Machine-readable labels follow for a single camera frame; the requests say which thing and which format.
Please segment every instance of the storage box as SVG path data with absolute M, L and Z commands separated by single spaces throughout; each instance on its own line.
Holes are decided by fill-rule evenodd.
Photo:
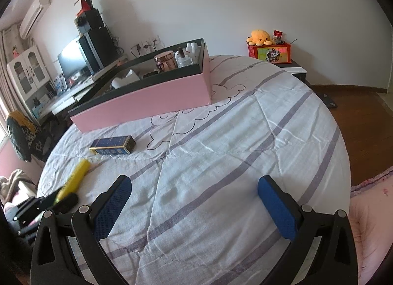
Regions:
M 250 57 L 271 63 L 291 63 L 291 45 L 288 43 L 271 46 L 250 46 Z
M 134 139 L 130 135 L 116 136 L 94 140 L 89 149 L 94 154 L 131 154 L 135 144 Z
M 185 48 L 187 42 L 162 49 L 114 69 L 99 80 L 77 107 L 69 111 L 71 120 L 82 132 L 110 127 L 168 112 L 191 109 L 211 104 L 210 58 L 203 39 L 196 64 L 163 72 L 133 82 L 107 93 L 104 87 L 120 72 L 140 65 L 150 65 L 154 57 L 164 51 Z

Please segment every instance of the air conditioner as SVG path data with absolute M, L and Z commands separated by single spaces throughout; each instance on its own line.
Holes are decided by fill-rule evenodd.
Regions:
M 25 18 L 23 19 L 19 32 L 22 39 L 26 39 L 34 24 L 41 19 L 50 5 L 49 0 L 34 0 Z

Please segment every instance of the bedspread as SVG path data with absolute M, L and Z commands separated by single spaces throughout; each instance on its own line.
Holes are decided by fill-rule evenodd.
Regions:
M 260 284 L 289 244 L 258 197 L 263 175 L 316 211 L 349 209 L 348 154 L 321 100 L 270 63 L 227 55 L 210 60 L 210 106 L 85 134 L 73 125 L 42 173 L 39 196 L 58 189 L 81 158 L 89 159 L 80 205 L 91 204 L 119 175 L 130 177 L 131 197 L 101 240 L 130 284 Z M 88 149 L 97 138 L 123 135 L 136 141 L 131 155 Z M 72 240 L 84 276 L 94 283 Z M 315 247 L 298 280 L 314 253 Z

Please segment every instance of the computer monitor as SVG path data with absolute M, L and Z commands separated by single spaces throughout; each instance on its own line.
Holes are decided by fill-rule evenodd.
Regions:
M 83 54 L 79 48 L 78 37 L 72 40 L 58 55 L 58 62 L 67 81 L 78 72 L 84 76 L 90 74 Z

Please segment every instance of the red pointed object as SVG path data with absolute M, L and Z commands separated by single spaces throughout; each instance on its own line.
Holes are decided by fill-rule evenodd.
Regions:
M 76 17 L 78 18 L 81 14 L 83 14 L 85 11 L 87 10 L 92 10 L 92 8 L 89 6 L 89 4 L 86 2 L 86 0 L 81 0 L 81 6 L 82 9 L 80 10 L 80 12 L 78 12 L 76 14 Z

